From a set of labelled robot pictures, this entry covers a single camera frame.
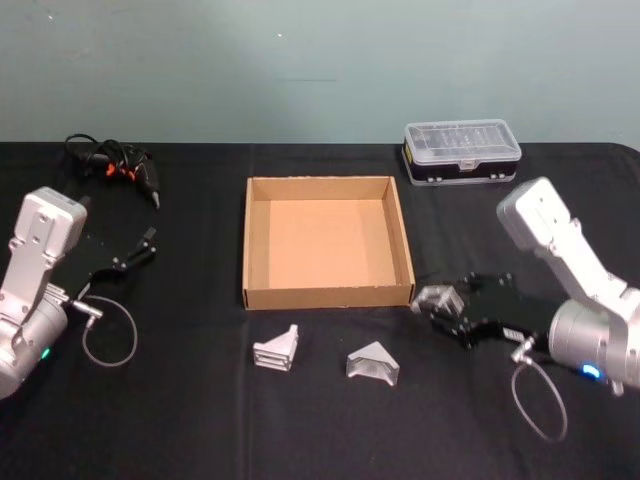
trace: table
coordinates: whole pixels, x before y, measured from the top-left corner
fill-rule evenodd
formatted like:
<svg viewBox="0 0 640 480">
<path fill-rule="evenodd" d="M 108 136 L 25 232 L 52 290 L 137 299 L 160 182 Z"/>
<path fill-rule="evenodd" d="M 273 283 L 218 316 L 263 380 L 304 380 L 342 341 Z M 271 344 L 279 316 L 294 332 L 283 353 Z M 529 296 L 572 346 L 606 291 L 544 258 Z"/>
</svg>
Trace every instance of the table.
<svg viewBox="0 0 640 480">
<path fill-rule="evenodd" d="M 514 183 L 429 189 L 410 185 L 394 145 L 147 147 L 161 175 L 159 213 L 128 186 L 82 188 L 93 199 L 87 231 L 126 248 L 146 226 L 158 228 L 155 262 L 98 289 L 134 314 L 138 353 L 120 369 L 94 366 L 80 348 L 82 318 L 72 319 L 49 359 L 0 402 L 0 478 L 640 476 L 637 392 L 616 399 L 549 368 L 569 413 L 567 440 L 549 445 L 513 404 L 510 345 L 466 352 L 402 308 L 245 312 L 240 292 L 252 175 L 393 175 L 419 285 L 509 271 L 525 293 L 559 303 L 565 295 L 547 266 L 519 252 L 495 215 L 517 183 L 546 175 L 607 268 L 639 286 L 638 152 L 524 144 Z M 0 239 L 9 240 L 22 196 L 51 184 L 59 151 L 0 145 Z M 5 251 L 3 268 L 7 259 Z M 292 371 L 254 367 L 252 343 L 291 323 L 301 333 Z M 125 351 L 129 334 L 118 325 L 115 317 L 102 325 L 96 348 Z M 346 355 L 374 340 L 400 364 L 395 388 L 344 375 Z M 523 375 L 520 391 L 545 428 L 559 427 L 541 380 Z"/>
</svg>

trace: blue led light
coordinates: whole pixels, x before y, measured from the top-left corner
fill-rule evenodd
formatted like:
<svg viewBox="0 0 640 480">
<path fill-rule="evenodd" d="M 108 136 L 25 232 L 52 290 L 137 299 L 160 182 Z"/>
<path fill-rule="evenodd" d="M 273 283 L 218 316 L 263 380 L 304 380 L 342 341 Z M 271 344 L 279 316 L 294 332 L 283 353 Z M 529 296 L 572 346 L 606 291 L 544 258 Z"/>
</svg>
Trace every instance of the blue led light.
<svg viewBox="0 0 640 480">
<path fill-rule="evenodd" d="M 598 370 L 593 365 L 589 365 L 588 363 L 586 365 L 582 366 L 582 373 L 584 373 L 585 375 L 588 375 L 590 377 L 593 377 L 595 379 L 600 378 L 600 375 L 602 375 L 600 373 L 600 370 Z"/>
</svg>

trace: black tablecloth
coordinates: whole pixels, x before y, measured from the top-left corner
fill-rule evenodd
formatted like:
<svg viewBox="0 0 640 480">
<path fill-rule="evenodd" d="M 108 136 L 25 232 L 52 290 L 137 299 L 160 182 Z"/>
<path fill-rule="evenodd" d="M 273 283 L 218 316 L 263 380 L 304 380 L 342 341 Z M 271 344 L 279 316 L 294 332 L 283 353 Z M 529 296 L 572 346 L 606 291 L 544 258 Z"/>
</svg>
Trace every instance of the black tablecloth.
<svg viewBox="0 0 640 480">
<path fill-rule="evenodd" d="M 137 319 L 140 346 L 106 370 L 80 348 L 82 318 L 13 397 L 0 402 L 0 478 L 423 479 L 639 478 L 640 397 L 548 369 L 569 413 L 565 442 L 540 440 L 519 416 L 509 345 L 472 352 L 408 309 L 245 312 L 241 304 L 244 193 L 249 176 L 393 175 L 419 284 L 469 271 L 512 272 L 521 290 L 565 298 L 547 266 L 516 250 L 497 203 L 548 176 L 609 270 L 640 285 L 640 154 L 612 144 L 525 144 L 511 184 L 415 188 L 389 145 L 147 145 L 162 209 L 129 186 L 82 186 L 86 230 L 120 249 L 158 229 L 154 263 L 107 292 Z M 54 181 L 60 147 L 0 145 L 0 239 L 22 196 Z M 80 190 L 68 192 L 77 194 Z M 8 251 L 3 256 L 6 265 Z M 291 323 L 300 344 L 290 373 L 252 365 L 254 341 Z M 126 353 L 113 316 L 93 343 Z M 398 385 L 347 379 L 346 355 L 379 340 L 400 364 Z M 526 405 L 559 427 L 553 397 L 533 374 Z"/>
</svg>

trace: wall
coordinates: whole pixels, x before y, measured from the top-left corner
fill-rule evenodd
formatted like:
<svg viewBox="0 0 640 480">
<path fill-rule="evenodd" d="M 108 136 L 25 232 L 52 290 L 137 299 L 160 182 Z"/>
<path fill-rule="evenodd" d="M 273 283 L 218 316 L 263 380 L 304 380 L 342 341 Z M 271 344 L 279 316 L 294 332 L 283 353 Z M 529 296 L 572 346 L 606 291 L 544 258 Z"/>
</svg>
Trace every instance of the wall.
<svg viewBox="0 0 640 480">
<path fill-rule="evenodd" d="M 0 141 L 399 142 L 504 118 L 640 147 L 631 1 L 2 0 Z"/>
</svg>

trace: cable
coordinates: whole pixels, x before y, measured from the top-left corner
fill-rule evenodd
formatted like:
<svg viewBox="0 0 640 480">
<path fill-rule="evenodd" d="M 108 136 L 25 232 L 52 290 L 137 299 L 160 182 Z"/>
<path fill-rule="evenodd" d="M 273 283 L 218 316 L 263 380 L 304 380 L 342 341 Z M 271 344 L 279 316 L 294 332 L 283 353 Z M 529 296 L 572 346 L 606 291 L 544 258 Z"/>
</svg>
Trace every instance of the cable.
<svg viewBox="0 0 640 480">
<path fill-rule="evenodd" d="M 99 295 L 85 295 L 84 298 L 107 302 L 115 307 L 118 307 L 126 315 L 127 319 L 131 323 L 131 329 L 133 331 L 133 346 L 131 347 L 131 352 L 129 352 L 129 355 L 127 355 L 123 360 L 120 360 L 119 362 L 114 362 L 114 363 L 103 362 L 102 360 L 99 360 L 96 357 L 94 357 L 93 354 L 89 351 L 89 347 L 87 347 L 87 337 L 89 335 L 89 331 L 91 330 L 91 325 L 93 323 L 93 322 L 87 322 L 87 326 L 85 327 L 84 333 L 82 334 L 82 349 L 84 350 L 84 353 L 87 354 L 87 357 L 89 357 L 89 359 L 92 362 L 100 365 L 101 367 L 114 368 L 114 367 L 120 367 L 124 365 L 125 363 L 127 363 L 129 360 L 133 358 L 133 356 L 136 353 L 136 350 L 138 349 L 138 329 L 136 327 L 136 322 L 133 320 L 133 316 L 129 313 L 129 310 L 127 310 L 118 302 L 110 298 L 101 297 Z"/>
<path fill-rule="evenodd" d="M 542 379 L 547 383 L 547 385 L 549 385 L 551 392 L 553 393 L 553 395 L 556 397 L 556 400 L 558 401 L 558 406 L 560 407 L 560 413 L 562 414 L 562 429 L 560 430 L 560 434 L 556 437 L 550 437 L 549 435 L 544 433 L 540 429 L 540 427 L 538 427 L 538 425 L 536 425 L 536 423 L 531 419 L 531 417 L 527 414 L 524 407 L 520 403 L 520 399 L 518 398 L 518 393 L 516 392 L 516 380 L 518 378 L 518 375 L 520 375 L 520 373 L 527 367 L 533 367 L 533 369 L 540 374 Z M 540 365 L 538 365 L 531 357 L 523 357 L 522 362 L 514 370 L 513 375 L 511 376 L 511 393 L 513 394 L 513 399 L 516 402 L 516 406 L 518 407 L 518 410 L 520 410 L 520 414 L 524 417 L 524 419 L 527 421 L 529 426 L 533 428 L 533 430 L 540 437 L 542 437 L 544 440 L 546 440 L 549 443 L 556 443 L 564 440 L 564 438 L 567 436 L 569 419 L 567 417 L 567 409 L 565 408 L 564 402 L 562 401 L 562 396 L 560 395 L 560 392 L 556 388 L 555 384 L 553 383 L 553 380 L 551 380 L 547 372 L 545 372 L 544 369 Z"/>
</svg>

